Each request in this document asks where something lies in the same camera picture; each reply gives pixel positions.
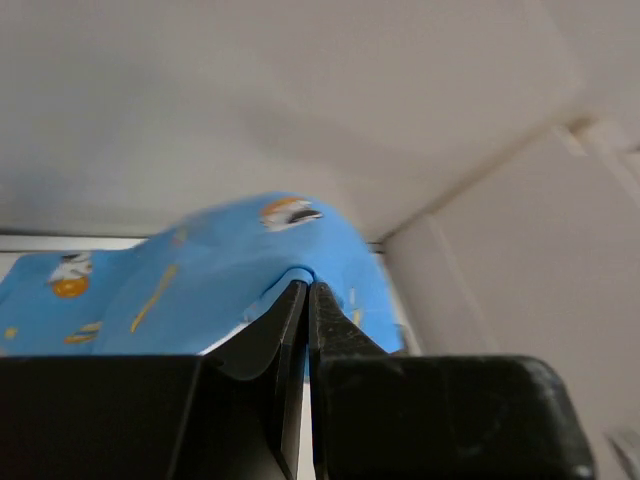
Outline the blue space print cloth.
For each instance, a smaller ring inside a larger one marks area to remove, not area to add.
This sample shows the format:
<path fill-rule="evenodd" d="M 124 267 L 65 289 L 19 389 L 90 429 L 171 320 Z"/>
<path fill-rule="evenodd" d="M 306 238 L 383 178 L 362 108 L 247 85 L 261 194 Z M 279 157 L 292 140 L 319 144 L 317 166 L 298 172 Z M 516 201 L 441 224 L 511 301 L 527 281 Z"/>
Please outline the blue space print cloth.
<path fill-rule="evenodd" d="M 122 250 L 34 253 L 1 283 L 1 352 L 206 354 L 287 286 L 321 282 L 384 351 L 401 349 L 386 275 L 333 207 L 292 193 L 217 206 Z"/>

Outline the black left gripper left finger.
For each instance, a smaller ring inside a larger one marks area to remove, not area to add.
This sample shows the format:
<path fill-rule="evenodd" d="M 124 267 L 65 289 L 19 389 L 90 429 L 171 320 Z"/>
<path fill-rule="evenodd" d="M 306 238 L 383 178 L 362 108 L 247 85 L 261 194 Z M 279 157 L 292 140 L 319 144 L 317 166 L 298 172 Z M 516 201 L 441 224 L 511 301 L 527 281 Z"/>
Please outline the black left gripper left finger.
<path fill-rule="evenodd" d="M 307 343 L 307 285 L 201 357 L 172 476 L 294 479 Z"/>

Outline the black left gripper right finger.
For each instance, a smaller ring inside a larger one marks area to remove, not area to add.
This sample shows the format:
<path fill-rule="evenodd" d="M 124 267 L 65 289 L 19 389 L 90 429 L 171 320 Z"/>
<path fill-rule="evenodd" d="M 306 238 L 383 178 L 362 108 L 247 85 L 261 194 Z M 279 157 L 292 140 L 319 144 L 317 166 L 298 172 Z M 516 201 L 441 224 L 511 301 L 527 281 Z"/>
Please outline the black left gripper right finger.
<path fill-rule="evenodd" d="M 591 479 L 568 392 L 527 356 L 383 351 L 309 293 L 313 459 L 320 479 Z"/>

